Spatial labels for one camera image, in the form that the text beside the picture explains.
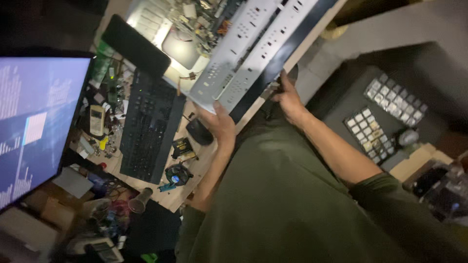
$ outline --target black mouse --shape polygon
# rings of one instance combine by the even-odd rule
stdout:
[[[193,119],[185,127],[193,139],[200,145],[210,145],[213,142],[213,135],[203,126],[199,119]]]

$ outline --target green sleeve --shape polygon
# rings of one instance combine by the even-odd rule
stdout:
[[[191,206],[187,206],[183,212],[182,225],[179,230],[179,241],[175,246],[175,256],[177,263],[189,261],[193,244],[197,238],[200,226],[205,219],[205,213]]]
[[[391,175],[368,178],[351,188],[350,194],[409,255],[423,262],[468,262],[468,253],[448,227]]]

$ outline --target man's right hand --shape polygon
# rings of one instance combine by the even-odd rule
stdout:
[[[299,94],[294,85],[289,81],[286,71],[282,70],[280,76],[283,93],[274,95],[272,100],[279,102],[286,119],[291,124],[301,127],[304,118],[310,115],[310,113],[300,101]]]

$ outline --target keyboard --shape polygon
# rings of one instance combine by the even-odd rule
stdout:
[[[185,96],[165,80],[135,71],[120,142],[121,174],[159,184],[184,104]]]

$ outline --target wooden desk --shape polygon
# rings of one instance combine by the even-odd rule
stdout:
[[[304,41],[299,45],[296,51],[290,56],[287,62],[284,65],[284,69],[288,72],[290,71],[293,66],[299,61],[299,59],[304,55],[304,53],[309,49],[315,39],[319,36],[319,34],[325,29],[325,27],[330,23],[333,17],[338,13],[341,7],[345,4],[347,0],[338,0],[333,8],[329,9],[325,15],[319,20],[316,26],[310,31],[308,36],[304,39]],[[113,13],[125,13],[123,11],[118,12],[115,6],[112,6],[115,1],[110,1],[108,10],[111,9],[112,11],[106,11],[104,18],[102,19],[102,23],[97,30],[96,38],[99,39],[100,34],[106,28],[107,23],[109,21],[109,15]],[[265,90],[262,96],[258,97],[254,104],[250,107],[250,109],[246,112],[246,114],[242,117],[242,119],[236,125],[236,133],[238,134],[244,126],[249,122],[249,120],[253,117],[253,115],[260,109],[260,107],[265,102],[264,98],[267,98],[269,95],[270,90]],[[184,115],[188,116],[191,112],[195,112],[195,108],[193,103],[187,101],[184,108]],[[119,173],[120,165],[122,162],[122,154],[119,150],[114,154],[116,157],[112,157],[110,159],[104,158],[101,156],[89,156],[88,159],[96,164],[101,162],[105,162],[107,164],[106,171],[113,174],[115,177],[119,178],[120,180],[124,181],[125,183],[129,184],[130,186],[134,187],[137,190],[142,190],[145,187],[150,187],[154,190],[154,194],[151,196],[153,200],[161,204],[162,206],[166,207],[167,209],[171,210],[172,212],[176,211],[180,205],[185,201],[187,196],[196,188],[200,180],[203,178],[204,174],[208,170],[211,161],[213,159],[213,154],[215,153],[218,145],[213,142],[209,146],[201,146],[196,143],[189,135],[185,126],[187,125],[188,121],[185,118],[182,118],[179,124],[179,130],[174,136],[175,139],[188,137],[195,153],[199,156],[200,160],[189,160],[184,163],[184,165],[193,173],[194,177],[191,178],[185,186],[179,186],[173,190],[166,191],[160,193],[157,189],[158,186],[161,186],[163,183],[168,183],[165,176],[162,177],[160,185],[155,185],[151,183],[144,182],[139,179],[135,179],[126,175]],[[168,160],[166,163],[166,167],[177,163],[172,159],[173,149],[168,156]]]

